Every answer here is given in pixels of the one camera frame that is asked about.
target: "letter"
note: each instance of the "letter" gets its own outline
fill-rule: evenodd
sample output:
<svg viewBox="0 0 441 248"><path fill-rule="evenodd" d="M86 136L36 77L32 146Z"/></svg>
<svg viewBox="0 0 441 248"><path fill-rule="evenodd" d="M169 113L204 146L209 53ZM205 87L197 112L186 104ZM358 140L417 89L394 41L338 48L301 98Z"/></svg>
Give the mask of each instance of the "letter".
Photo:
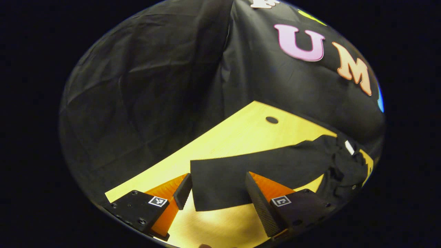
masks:
<svg viewBox="0 0 441 248"><path fill-rule="evenodd" d="M298 48L295 42L295 34L299 31L298 28L283 24L276 24L274 27L279 30L280 48L289 56L310 62L319 61L323 58L325 53L323 50L325 37L323 35L306 30L305 33L311 37L312 49L305 51Z"/></svg>
<svg viewBox="0 0 441 248"><path fill-rule="evenodd" d="M251 7L271 9L272 6L276 6L276 4L280 4L280 2L276 0L253 0Z"/></svg>
<svg viewBox="0 0 441 248"><path fill-rule="evenodd" d="M337 48L340 55L340 68L337 69L337 73L347 80L351 80L352 77L354 77L355 83L360 83L361 89L368 96L371 96L372 91L370 89L369 74L367 72L366 64L359 58L357 58L356 63L346 48L336 42L333 42L332 44Z"/></svg>
<svg viewBox="0 0 441 248"><path fill-rule="evenodd" d="M378 107L380 108L381 112L384 113L385 112L385 107L383 105L383 95L381 94L381 89L380 89L380 84L378 84Z"/></svg>
<svg viewBox="0 0 441 248"><path fill-rule="evenodd" d="M316 22L318 22L318 23L320 23L320 24L322 24L322 25L328 26L328 25L324 24L322 21L320 21L319 19L313 17L312 15L310 15L310 14L304 12L304 11L299 10L299 14L301 14L301 15L303 15L304 17L307 17L307 18L309 18L309 19L311 19L311 20L314 20L314 21L316 21Z"/></svg>

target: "black fabric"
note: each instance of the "black fabric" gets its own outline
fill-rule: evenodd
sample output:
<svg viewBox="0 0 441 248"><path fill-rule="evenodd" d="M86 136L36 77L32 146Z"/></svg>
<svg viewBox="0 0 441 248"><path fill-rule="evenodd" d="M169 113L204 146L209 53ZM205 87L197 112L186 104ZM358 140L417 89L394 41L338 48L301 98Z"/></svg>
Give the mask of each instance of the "black fabric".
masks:
<svg viewBox="0 0 441 248"><path fill-rule="evenodd" d="M330 167L325 172L317 190L319 196L337 205L338 209L341 209L360 191L367 176L366 160L354 141L350 141L355 151L351 156L353 163L346 162L348 150L345 148L345 141L346 138L337 138L339 148L333 155L333 161L338 166Z"/></svg>
<svg viewBox="0 0 441 248"><path fill-rule="evenodd" d="M61 99L60 140L72 175L92 201L107 202L106 191L252 101L352 137L378 159L384 114L365 58L294 6L250 4L166 0L110 30L79 60ZM304 50L311 49L305 30L324 35L323 59L306 62L284 53L275 24L299 28L297 45ZM337 74L333 41L368 65L371 97Z"/></svg>
<svg viewBox="0 0 441 248"><path fill-rule="evenodd" d="M364 159L351 156L344 146L345 141L345 138L322 135L294 146L191 161L195 209L209 211L251 203L245 187L248 171L289 188L304 186L329 170L338 173L335 176L338 181L325 182L331 184L327 187L359 184L366 178L367 165Z"/></svg>
<svg viewBox="0 0 441 248"><path fill-rule="evenodd" d="M105 34L75 66L61 100L60 140L92 201L107 202L106 191L221 121L199 118L232 1L158 3Z"/></svg>
<svg viewBox="0 0 441 248"><path fill-rule="evenodd" d="M284 53L276 24L297 27L296 44L304 50L312 48L305 30L322 34L323 58L307 62ZM355 60L360 58L366 63L372 96L367 96L353 80L337 74L340 56L332 45L334 41ZM223 94L226 117L252 101L260 101L333 132L342 132L365 147L372 158L380 156L385 117L377 104L377 79L362 54L334 29L283 2L271 9L253 9L250 1L235 0L227 42L213 83L213 91Z"/></svg>

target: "black backdrop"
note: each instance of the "black backdrop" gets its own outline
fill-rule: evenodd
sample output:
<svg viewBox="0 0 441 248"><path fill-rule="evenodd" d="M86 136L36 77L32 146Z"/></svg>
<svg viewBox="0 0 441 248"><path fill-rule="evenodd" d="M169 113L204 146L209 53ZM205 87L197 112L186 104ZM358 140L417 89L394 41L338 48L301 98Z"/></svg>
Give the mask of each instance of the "black backdrop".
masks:
<svg viewBox="0 0 441 248"><path fill-rule="evenodd" d="M79 58L150 1L2 1L5 93L2 247L155 247L101 213L61 154L58 108ZM435 1L318 1L294 5L346 37L374 69L388 130L378 169L330 220L282 247L435 247L437 172Z"/></svg>

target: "yellow letter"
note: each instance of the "yellow letter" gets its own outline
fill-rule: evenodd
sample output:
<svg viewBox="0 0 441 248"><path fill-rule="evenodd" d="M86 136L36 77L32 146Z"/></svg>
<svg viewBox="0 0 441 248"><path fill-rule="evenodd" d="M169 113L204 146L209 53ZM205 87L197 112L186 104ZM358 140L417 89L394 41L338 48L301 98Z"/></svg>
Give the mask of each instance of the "yellow letter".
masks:
<svg viewBox="0 0 441 248"><path fill-rule="evenodd" d="M369 74L366 64L359 58L357 58L356 63L346 48L336 42L332 44L337 48L340 55L340 68L337 69L337 73L347 80L351 80L352 76L354 76L355 83L360 83L362 90L371 96L372 91L370 90Z"/></svg>
<svg viewBox="0 0 441 248"><path fill-rule="evenodd" d="M314 20L314 21L316 21L316 22L318 22L318 23L320 23L320 24L323 24L323 25L327 26L327 25L324 24L322 21L320 21L319 19L313 17L312 15L310 15L310 14L308 14L308 13L306 13L306 12L303 12L303 11L299 10L299 14L301 14L301 15L303 15L303 16L305 16L305 17L311 19L311 20Z"/></svg>

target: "wooden board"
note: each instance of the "wooden board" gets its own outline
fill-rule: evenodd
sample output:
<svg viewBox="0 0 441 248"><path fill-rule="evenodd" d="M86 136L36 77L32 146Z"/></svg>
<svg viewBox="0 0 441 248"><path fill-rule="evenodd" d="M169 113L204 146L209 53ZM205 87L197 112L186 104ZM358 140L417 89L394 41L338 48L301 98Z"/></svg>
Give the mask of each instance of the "wooden board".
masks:
<svg viewBox="0 0 441 248"><path fill-rule="evenodd" d="M271 116L278 120L272 124ZM224 120L202 136L161 162L106 192L109 202L117 200L131 190L145 192L168 180L190 172L190 161L231 157L271 150L313 141L321 135L336 134L303 118L254 101ZM366 158L368 175L373 168L372 159ZM311 183L294 190L309 188L316 192L323 175ZM181 248L198 248L201 244L212 248L255 247L269 238L266 236L253 204L221 210L196 212L193 194L184 210L178 212L170 230L168 244Z"/></svg>

